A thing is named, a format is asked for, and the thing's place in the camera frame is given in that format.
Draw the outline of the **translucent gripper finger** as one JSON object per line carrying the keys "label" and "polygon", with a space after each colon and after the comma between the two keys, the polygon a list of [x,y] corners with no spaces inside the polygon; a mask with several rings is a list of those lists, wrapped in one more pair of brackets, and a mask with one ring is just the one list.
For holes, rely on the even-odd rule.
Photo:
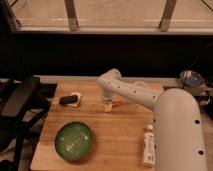
{"label": "translucent gripper finger", "polygon": [[104,111],[105,112],[111,112],[112,111],[112,103],[104,104]]}

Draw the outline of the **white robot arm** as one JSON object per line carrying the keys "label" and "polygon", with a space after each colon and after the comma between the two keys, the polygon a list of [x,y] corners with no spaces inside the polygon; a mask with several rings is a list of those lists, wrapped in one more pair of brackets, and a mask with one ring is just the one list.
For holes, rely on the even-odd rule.
{"label": "white robot arm", "polygon": [[99,76],[97,84],[106,102],[116,93],[153,111],[155,171],[208,171],[200,109],[190,93],[124,82],[117,69]]}

